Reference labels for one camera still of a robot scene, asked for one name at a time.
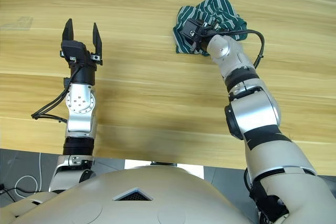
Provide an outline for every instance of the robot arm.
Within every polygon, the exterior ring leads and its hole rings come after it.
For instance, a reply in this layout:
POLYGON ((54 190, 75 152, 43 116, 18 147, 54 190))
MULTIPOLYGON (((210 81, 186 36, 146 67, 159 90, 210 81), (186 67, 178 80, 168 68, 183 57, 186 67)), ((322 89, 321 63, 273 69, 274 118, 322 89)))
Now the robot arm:
POLYGON ((250 197, 265 217, 261 223, 334 223, 335 198, 302 150, 279 130, 279 105, 242 46, 195 20, 182 32, 219 66, 229 94, 226 121, 245 143, 250 197))
POLYGON ((94 158, 93 143, 96 137, 96 95, 94 91, 97 63, 102 65, 102 43, 96 23, 93 26, 95 53, 74 40, 72 20, 64 28, 60 56, 71 69, 71 78, 65 79, 69 90, 65 100, 69 110, 63 155, 58 157, 57 167, 49 191, 64 191, 94 176, 91 171, 94 158))

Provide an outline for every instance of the cloth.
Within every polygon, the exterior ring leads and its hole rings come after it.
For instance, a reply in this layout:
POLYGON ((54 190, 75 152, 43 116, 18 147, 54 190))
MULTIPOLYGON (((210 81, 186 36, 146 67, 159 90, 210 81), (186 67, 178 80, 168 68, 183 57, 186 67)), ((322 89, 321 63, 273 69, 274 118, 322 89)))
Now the cloth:
MULTIPOLYGON (((173 28, 173 35, 176 43, 176 53, 178 54, 209 54, 202 50, 195 50, 190 53, 192 45, 180 33, 187 19, 200 19, 211 25, 215 20, 219 26, 217 30, 226 29, 229 31, 246 30, 247 23, 238 14, 236 14, 229 0, 205 0, 193 6, 182 6, 177 18, 176 26, 173 28)), ((247 34, 231 36, 235 40, 247 38, 247 34)))

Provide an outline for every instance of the black band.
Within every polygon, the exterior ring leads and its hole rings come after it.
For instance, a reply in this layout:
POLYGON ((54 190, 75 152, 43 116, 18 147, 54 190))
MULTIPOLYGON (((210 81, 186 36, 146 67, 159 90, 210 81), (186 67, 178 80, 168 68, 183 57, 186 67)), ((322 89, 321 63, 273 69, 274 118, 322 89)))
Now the black band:
MULTIPOLYGON (((72 64, 70 68, 71 75, 73 75, 78 66, 72 64)), ((80 70, 75 74, 72 83, 85 83, 93 86, 95 84, 95 71, 95 68, 92 66, 81 67, 80 70)))
POLYGON ((237 68, 233 70, 225 79, 225 86, 229 92, 235 85, 249 79, 259 79, 256 70, 253 68, 237 68))
POLYGON ((259 144, 271 141, 283 140, 291 142, 289 138, 287 138, 280 132, 277 125, 267 125, 255 128, 253 130, 245 132, 244 136, 250 150, 258 146, 259 144))
POLYGON ((90 137, 72 137, 65 139, 63 155, 92 155, 94 139, 90 137))
POLYGON ((224 110, 225 110, 225 116, 226 116, 226 123, 227 123, 227 126, 229 127, 229 131, 231 135, 240 140, 243 140, 244 138, 243 138, 242 133, 240 132, 240 129, 239 129, 235 114, 233 113, 231 104, 226 106, 224 110))

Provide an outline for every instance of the silver arm segment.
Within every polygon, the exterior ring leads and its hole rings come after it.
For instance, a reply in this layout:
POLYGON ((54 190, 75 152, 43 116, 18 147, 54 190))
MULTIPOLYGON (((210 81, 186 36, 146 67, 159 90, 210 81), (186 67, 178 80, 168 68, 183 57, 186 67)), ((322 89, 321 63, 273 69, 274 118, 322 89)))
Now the silver arm segment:
POLYGON ((302 150, 279 131, 279 105, 242 46, 215 35, 206 51, 227 86, 227 123, 245 142, 250 196, 259 211, 273 223, 334 223, 336 199, 302 150))
POLYGON ((72 83, 66 96, 69 110, 65 137, 82 136, 96 138, 96 95, 88 84, 72 83))

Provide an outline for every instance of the vent grille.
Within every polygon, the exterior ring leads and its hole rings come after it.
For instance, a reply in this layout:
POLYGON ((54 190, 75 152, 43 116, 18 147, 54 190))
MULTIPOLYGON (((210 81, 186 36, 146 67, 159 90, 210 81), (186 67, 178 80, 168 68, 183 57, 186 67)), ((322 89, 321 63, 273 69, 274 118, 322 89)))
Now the vent grille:
POLYGON ((150 201, 149 199, 147 199, 144 195, 142 195, 141 193, 139 193, 138 191, 136 191, 135 193, 132 193, 130 195, 127 195, 119 200, 146 200, 146 201, 150 201))
POLYGON ((127 201, 127 200, 132 200, 132 201, 152 201, 153 198, 148 196, 145 192, 143 192, 139 188, 134 188, 131 190, 128 190, 124 192, 123 194, 114 197, 114 201, 127 201))

